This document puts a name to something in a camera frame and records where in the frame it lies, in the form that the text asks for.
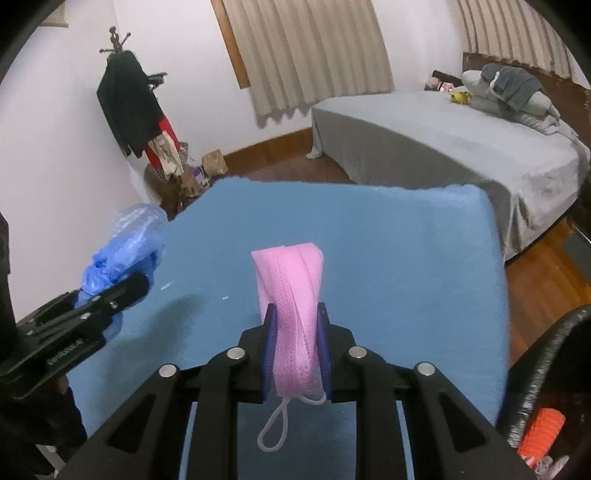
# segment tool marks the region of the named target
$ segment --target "triangular cutout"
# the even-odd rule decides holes
[[[439,404],[452,436],[453,447],[458,453],[467,452],[486,443],[486,438],[476,425],[445,393],[439,394]]]
[[[127,453],[137,453],[155,402],[156,395],[147,395],[111,434],[107,444]]]

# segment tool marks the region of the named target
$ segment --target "wooden headboard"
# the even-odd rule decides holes
[[[480,53],[465,53],[463,71],[482,70],[487,63],[499,63],[521,67],[534,75],[548,92],[548,97],[560,112],[562,119],[579,134],[579,138],[591,147],[591,90],[587,90],[570,79],[564,79],[554,73],[524,65],[517,61],[498,60]]]

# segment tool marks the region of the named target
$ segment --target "beige curtain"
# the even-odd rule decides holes
[[[525,0],[455,0],[452,5],[465,52],[572,76],[566,45]]]
[[[371,0],[224,4],[259,115],[331,96],[393,90]]]

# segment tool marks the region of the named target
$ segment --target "pink face mask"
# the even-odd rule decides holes
[[[276,247],[252,252],[256,268],[261,318],[267,307],[277,307],[277,345],[273,377],[277,394],[283,397],[258,436],[258,446],[264,452],[276,452],[287,438],[287,405],[292,398],[320,405],[304,394],[322,391],[316,349],[316,317],[324,258],[314,244]],[[274,447],[266,447],[263,438],[279,414],[282,414],[281,439]]]

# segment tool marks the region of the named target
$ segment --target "blue table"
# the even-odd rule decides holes
[[[70,373],[89,433],[160,365],[204,364],[259,325],[251,251],[305,242],[324,253],[320,298],[332,323],[390,363],[435,363],[495,420],[508,305],[484,192],[227,179],[168,225],[154,288],[125,313],[121,334]],[[354,406],[292,402],[285,446],[265,454],[256,436],[278,403],[239,407],[240,479],[353,479]],[[280,422],[269,445],[279,431]]]

